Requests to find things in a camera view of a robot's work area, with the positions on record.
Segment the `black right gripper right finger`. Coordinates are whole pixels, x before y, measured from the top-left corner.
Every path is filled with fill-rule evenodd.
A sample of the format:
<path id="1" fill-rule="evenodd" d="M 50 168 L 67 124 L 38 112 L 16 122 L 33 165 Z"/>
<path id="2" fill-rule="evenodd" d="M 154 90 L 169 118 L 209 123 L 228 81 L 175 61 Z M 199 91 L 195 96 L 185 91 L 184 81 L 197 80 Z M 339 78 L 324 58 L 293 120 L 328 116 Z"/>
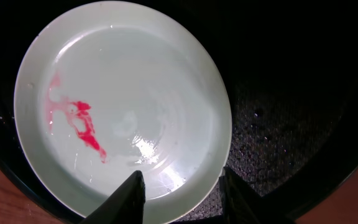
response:
<path id="1" fill-rule="evenodd" d="M 230 167 L 219 178 L 223 218 L 229 224 L 293 223 L 277 213 Z"/>

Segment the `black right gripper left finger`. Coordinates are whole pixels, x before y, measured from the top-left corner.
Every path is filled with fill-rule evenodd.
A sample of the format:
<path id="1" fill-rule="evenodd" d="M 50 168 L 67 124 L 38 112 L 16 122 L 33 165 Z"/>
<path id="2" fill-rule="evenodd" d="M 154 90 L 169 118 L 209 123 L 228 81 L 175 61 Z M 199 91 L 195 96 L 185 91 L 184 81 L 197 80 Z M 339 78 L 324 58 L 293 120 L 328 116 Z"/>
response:
<path id="1" fill-rule="evenodd" d="M 80 224 L 142 224 L 144 204 L 144 178 L 136 170 Z"/>

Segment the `green plate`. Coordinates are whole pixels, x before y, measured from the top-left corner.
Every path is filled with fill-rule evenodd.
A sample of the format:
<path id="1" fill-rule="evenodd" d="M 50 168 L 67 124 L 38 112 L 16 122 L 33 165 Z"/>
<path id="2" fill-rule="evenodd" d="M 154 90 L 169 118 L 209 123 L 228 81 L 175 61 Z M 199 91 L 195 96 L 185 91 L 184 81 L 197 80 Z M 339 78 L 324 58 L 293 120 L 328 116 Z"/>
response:
<path id="1" fill-rule="evenodd" d="M 76 7 L 35 38 L 14 117 L 38 179 L 81 217 L 141 171 L 144 223 L 174 222 L 208 196 L 232 134 L 224 82 L 200 42 L 124 1 Z"/>

